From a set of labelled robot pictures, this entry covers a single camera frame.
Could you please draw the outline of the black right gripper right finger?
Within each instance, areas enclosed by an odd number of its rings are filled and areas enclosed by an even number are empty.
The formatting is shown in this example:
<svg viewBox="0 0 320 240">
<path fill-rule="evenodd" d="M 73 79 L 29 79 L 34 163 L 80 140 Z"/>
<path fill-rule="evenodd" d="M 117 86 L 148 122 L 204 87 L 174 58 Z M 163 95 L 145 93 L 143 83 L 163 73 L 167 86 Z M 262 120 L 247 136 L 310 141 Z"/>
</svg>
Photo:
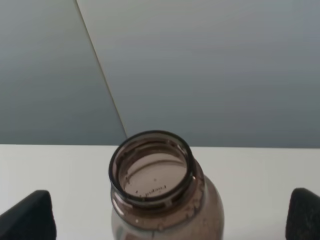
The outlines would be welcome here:
<svg viewBox="0 0 320 240">
<path fill-rule="evenodd" d="M 306 188 L 292 191 L 285 226 L 287 240 L 320 238 L 320 197 Z"/>
</svg>

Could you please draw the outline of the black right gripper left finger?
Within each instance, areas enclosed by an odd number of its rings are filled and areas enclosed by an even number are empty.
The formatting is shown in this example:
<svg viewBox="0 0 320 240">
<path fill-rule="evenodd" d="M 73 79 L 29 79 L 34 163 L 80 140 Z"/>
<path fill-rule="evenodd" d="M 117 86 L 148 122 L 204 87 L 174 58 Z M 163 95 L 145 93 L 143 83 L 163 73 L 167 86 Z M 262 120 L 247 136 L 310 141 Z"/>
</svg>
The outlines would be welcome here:
<svg viewBox="0 0 320 240">
<path fill-rule="evenodd" d="M 2 240 L 56 240 L 49 191 L 36 190 L 0 215 Z"/>
</svg>

